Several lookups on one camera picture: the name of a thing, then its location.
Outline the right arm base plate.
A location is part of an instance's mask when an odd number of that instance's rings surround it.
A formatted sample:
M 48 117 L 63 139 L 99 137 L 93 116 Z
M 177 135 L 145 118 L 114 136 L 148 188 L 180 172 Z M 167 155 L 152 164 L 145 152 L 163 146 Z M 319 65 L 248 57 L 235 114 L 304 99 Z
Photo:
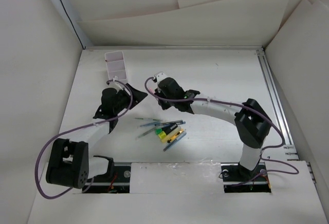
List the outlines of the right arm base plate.
M 223 180 L 225 193 L 271 193 L 268 177 L 259 175 L 262 170 L 266 170 L 262 162 L 253 171 L 242 169 L 238 163 L 222 163 L 218 177 Z

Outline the white divided organizer container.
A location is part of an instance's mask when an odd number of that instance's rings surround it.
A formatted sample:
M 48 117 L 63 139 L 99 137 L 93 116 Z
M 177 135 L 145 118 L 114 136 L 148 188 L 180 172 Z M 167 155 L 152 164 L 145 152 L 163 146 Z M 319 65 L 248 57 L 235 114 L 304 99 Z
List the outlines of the white divided organizer container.
M 117 76 L 119 81 L 127 83 L 128 77 L 123 51 L 107 52 L 104 57 L 108 61 L 106 62 L 108 79 Z

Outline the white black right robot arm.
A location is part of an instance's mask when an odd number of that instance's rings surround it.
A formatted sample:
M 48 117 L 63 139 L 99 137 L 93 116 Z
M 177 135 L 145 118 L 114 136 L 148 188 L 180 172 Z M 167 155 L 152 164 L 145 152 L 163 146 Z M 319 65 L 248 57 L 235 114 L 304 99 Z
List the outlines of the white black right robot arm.
M 197 90 L 184 90 L 172 77 L 160 72 L 155 75 L 157 87 L 155 95 L 163 110 L 174 107 L 182 113 L 201 115 L 228 123 L 236 129 L 243 144 L 242 154 L 237 164 L 237 181 L 249 180 L 255 176 L 260 162 L 260 153 L 267 138 L 271 119 L 254 99 L 237 106 L 209 98 Z

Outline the aluminium rail right side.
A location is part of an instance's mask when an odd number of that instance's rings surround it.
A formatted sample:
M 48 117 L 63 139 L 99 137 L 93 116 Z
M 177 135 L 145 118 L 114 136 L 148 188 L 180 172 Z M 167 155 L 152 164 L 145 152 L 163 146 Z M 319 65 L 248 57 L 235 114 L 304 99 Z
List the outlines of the aluminium rail right side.
M 259 49 L 257 49 L 256 54 L 258 56 L 265 84 L 269 92 L 271 105 L 273 107 L 273 112 L 275 116 L 275 123 L 285 139 L 285 145 L 282 148 L 282 151 L 285 153 L 284 158 L 287 159 L 287 161 L 298 161 L 299 156 L 290 133 L 290 129 L 285 117 L 285 113 L 281 104 L 276 84 L 274 82 L 274 78 L 270 70 L 268 60 L 266 58 L 264 48 L 260 47 Z

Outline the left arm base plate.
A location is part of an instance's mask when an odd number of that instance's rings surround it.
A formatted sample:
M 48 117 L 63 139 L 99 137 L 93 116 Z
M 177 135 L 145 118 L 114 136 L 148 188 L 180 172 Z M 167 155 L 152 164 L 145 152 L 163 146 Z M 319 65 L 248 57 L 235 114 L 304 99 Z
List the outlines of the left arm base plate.
M 127 194 L 130 192 L 131 163 L 114 163 L 109 177 L 96 176 L 93 183 L 89 179 L 82 188 L 82 193 L 90 194 Z

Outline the yellow black pen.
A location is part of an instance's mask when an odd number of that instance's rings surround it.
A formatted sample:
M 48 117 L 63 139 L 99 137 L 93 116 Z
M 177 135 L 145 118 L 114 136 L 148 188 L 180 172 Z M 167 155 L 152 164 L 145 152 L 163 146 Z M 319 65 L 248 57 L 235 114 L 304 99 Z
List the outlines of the yellow black pen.
M 168 139 L 167 143 L 172 143 L 173 141 L 175 141 L 185 135 L 186 135 L 186 131 L 184 129 L 182 129 L 182 130 L 178 131 L 176 134 L 174 134 L 170 139 Z

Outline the black marker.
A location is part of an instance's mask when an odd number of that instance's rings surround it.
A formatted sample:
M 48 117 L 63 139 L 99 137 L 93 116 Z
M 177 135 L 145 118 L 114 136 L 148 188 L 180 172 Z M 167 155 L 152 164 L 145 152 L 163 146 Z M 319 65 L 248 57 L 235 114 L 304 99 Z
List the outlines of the black marker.
M 167 135 L 170 134 L 176 128 L 178 128 L 178 125 L 176 123 L 170 123 L 167 126 L 163 127 L 162 131 Z

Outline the green clear gel pen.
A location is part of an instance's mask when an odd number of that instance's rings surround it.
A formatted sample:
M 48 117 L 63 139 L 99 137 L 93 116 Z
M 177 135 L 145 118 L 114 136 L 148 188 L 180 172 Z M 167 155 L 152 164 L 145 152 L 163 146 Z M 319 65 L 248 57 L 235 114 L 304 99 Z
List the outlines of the green clear gel pen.
M 135 117 L 136 120 L 146 120 L 146 121 L 162 121 L 162 119 L 154 119 L 154 118 L 142 118 L 142 117 Z

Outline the grey clear pen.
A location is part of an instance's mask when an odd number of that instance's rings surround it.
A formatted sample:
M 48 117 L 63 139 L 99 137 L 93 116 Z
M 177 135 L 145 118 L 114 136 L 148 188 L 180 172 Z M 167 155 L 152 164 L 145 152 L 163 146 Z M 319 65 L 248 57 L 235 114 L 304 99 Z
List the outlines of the grey clear pen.
M 142 137 L 144 137 L 144 136 L 146 136 L 146 135 L 154 132 L 156 129 L 157 129 L 156 127 L 152 127 L 151 129 L 149 129 L 146 132 L 144 132 L 144 133 L 140 134 L 139 136 L 137 136 L 136 137 L 136 140 L 138 140 L 138 139 L 140 139 L 140 138 L 142 138 Z

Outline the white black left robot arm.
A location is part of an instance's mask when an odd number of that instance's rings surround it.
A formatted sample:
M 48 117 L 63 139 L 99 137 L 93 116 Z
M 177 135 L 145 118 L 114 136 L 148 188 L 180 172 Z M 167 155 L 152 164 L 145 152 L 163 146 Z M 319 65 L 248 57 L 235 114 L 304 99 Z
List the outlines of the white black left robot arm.
M 89 179 L 111 180 L 115 175 L 113 158 L 92 156 L 89 150 L 114 130 L 122 111 L 132 109 L 146 97 L 147 93 L 130 84 L 121 87 L 112 83 L 104 89 L 92 126 L 61 135 L 53 142 L 46 172 L 47 183 L 81 189 Z

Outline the black thin pen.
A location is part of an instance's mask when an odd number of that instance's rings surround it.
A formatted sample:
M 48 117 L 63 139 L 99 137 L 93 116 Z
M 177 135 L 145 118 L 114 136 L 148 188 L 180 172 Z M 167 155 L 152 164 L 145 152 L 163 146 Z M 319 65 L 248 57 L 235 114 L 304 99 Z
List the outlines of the black thin pen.
M 186 122 L 183 120 L 177 120 L 177 121 L 169 121 L 169 122 L 163 122 L 163 123 L 158 123 L 155 124 L 155 127 L 164 127 L 164 126 L 168 126 L 171 124 L 177 124 L 177 125 L 181 125 L 181 124 L 185 124 Z

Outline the yellow highlighter marker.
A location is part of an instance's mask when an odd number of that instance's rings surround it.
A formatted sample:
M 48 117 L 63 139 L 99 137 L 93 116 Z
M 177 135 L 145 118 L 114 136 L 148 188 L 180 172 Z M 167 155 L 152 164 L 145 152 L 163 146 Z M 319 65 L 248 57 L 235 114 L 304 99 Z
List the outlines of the yellow highlighter marker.
M 181 127 L 178 126 L 176 129 L 172 130 L 168 134 L 162 131 L 160 134 L 158 134 L 158 137 L 160 138 L 162 143 L 166 143 L 169 139 L 171 139 L 174 135 L 176 135 L 180 131 L 181 131 Z

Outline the blue grey pen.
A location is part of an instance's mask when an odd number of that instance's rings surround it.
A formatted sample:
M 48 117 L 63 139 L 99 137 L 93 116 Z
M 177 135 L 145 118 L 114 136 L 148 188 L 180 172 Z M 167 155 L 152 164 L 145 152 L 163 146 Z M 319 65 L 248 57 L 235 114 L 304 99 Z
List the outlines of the blue grey pen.
M 179 139 L 173 141 L 172 143 L 168 143 L 166 147 L 163 149 L 164 152 L 166 152 L 168 149 L 170 149 L 173 145 L 175 145 L 178 141 L 180 141 L 183 137 L 180 137 Z

